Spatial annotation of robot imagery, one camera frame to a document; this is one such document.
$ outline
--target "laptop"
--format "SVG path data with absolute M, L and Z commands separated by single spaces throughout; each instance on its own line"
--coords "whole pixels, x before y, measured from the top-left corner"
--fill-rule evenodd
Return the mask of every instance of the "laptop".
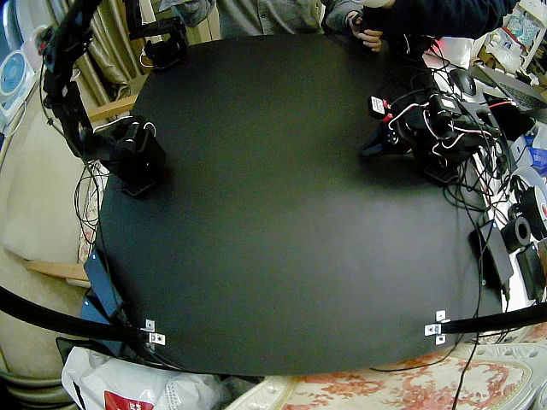
M 547 101 L 530 85 L 485 66 L 475 67 L 478 68 L 475 71 L 484 73 L 497 88 L 513 100 L 522 113 L 547 108 Z

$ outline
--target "dark jacket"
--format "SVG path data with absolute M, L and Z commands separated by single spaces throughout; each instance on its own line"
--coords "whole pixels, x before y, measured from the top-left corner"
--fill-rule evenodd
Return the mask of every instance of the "dark jacket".
M 337 3 L 344 2 L 321 1 L 326 5 L 326 16 Z M 517 0 L 396 0 L 392 9 L 365 8 L 363 12 L 367 28 L 385 34 L 479 38 L 500 27 L 516 3 Z

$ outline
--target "hand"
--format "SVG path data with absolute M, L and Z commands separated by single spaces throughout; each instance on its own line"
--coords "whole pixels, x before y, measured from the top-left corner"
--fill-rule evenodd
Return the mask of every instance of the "hand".
M 379 53 L 382 49 L 382 40 L 380 39 L 382 32 L 377 32 L 375 30 L 365 30 L 365 32 L 361 32 L 362 18 L 357 17 L 356 25 L 353 24 L 353 19 L 356 15 L 358 15 L 356 11 L 351 11 L 346 16 L 347 21 L 350 23 L 351 32 L 369 49 L 375 53 Z

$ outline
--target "computer mouse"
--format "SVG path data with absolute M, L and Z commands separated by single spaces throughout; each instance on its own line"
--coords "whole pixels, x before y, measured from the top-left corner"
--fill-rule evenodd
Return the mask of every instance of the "computer mouse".
M 450 82 L 462 93 L 472 97 L 477 94 L 477 85 L 471 74 L 462 68 L 455 68 L 448 73 Z

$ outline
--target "black tabletop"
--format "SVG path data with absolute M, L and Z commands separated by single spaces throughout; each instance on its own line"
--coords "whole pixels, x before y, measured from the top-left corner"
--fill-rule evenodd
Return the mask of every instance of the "black tabletop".
M 134 113 L 168 172 L 138 200 L 112 178 L 101 218 L 133 322 L 167 336 L 158 352 L 195 372 L 342 371 L 439 349 L 423 334 L 439 309 L 473 315 L 465 211 L 412 159 L 358 156 L 394 68 L 336 38 L 272 36 L 193 46 L 150 75 Z M 497 292 L 482 308 L 500 311 Z

